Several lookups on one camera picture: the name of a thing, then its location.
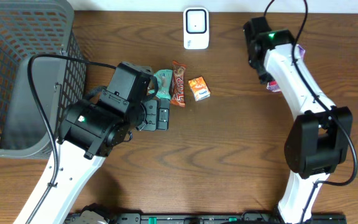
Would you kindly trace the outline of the teal snack wrapper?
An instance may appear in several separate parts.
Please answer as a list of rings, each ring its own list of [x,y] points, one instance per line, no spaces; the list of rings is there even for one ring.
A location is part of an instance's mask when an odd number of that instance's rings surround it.
[[[154,73],[158,82],[157,98],[171,100],[170,86],[172,84],[173,71],[169,69],[159,70]]]

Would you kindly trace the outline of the red orange snack bar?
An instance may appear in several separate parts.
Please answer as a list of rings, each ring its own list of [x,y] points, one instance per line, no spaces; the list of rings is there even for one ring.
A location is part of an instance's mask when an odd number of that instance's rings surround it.
[[[186,72],[186,65],[173,61],[173,70],[172,70],[172,84],[171,84],[171,94],[172,99],[170,100],[171,104],[185,107],[185,94],[184,94],[184,76]]]

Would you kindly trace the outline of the small orange snack box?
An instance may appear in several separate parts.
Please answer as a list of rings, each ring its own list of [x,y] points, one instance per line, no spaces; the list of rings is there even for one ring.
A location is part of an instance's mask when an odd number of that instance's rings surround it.
[[[194,78],[188,81],[195,101],[200,101],[210,97],[210,90],[203,77]]]

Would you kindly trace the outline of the grey plastic basket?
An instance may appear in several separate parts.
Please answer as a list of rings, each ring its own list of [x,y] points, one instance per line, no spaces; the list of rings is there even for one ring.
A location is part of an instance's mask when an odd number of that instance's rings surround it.
[[[47,127],[83,97],[74,15],[66,0],[0,1],[0,157],[48,158]]]

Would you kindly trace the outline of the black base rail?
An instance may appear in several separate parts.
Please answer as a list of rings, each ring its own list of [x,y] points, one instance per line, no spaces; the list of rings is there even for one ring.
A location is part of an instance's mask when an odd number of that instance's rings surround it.
[[[218,223],[281,223],[268,213],[245,212],[242,215],[142,215],[122,213],[111,218],[84,211],[66,217],[64,223],[113,223],[113,224],[218,224]]]

